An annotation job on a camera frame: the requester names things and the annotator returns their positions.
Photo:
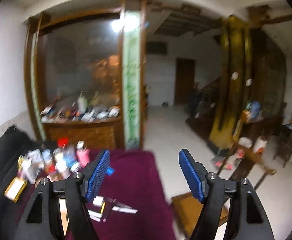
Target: small box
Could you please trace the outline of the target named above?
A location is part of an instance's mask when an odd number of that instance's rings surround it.
[[[16,203],[26,185],[26,180],[14,177],[5,191],[5,196]]]

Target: white wall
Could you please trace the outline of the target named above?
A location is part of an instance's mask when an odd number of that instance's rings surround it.
[[[284,94],[284,102],[287,103],[284,109],[283,123],[289,123],[292,117],[292,57],[286,57],[286,87]]]
[[[145,84],[150,86],[149,105],[160,106],[164,101],[174,104],[176,58],[195,60],[195,81],[204,87],[221,75],[221,49],[213,36],[219,30],[212,30],[196,37],[187,33],[181,37],[152,35],[147,41],[168,43],[166,56],[147,55]]]
[[[27,110],[23,75],[27,27],[20,23],[23,14],[23,8],[9,0],[0,3],[0,126]],[[28,115],[22,116],[19,122],[33,137]]]

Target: black sofa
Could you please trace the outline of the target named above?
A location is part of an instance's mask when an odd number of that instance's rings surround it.
[[[5,190],[17,174],[18,158],[40,146],[41,143],[30,140],[26,133],[15,126],[9,127],[0,137],[0,240],[13,239],[18,221],[34,190],[34,185],[28,183],[17,203],[4,196]],[[57,148],[55,142],[46,142],[45,146]]]

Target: red bottle cap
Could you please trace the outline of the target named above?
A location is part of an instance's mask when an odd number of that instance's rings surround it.
[[[69,139],[68,138],[60,138],[57,142],[57,145],[59,148],[63,148],[65,147],[65,145],[67,145],[69,143]]]
[[[48,168],[48,172],[49,172],[49,173],[53,173],[53,172],[55,172],[55,171],[56,171],[56,168],[55,168],[54,165],[49,166],[49,168]]]

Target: decorative column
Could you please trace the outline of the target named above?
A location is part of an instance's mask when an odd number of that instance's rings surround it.
[[[140,11],[125,12],[122,104],[126,149],[140,146],[140,20]]]
[[[231,136],[250,98],[252,48],[249,26],[235,16],[224,20],[221,46],[220,95],[208,142],[217,155],[224,154],[231,147]]]

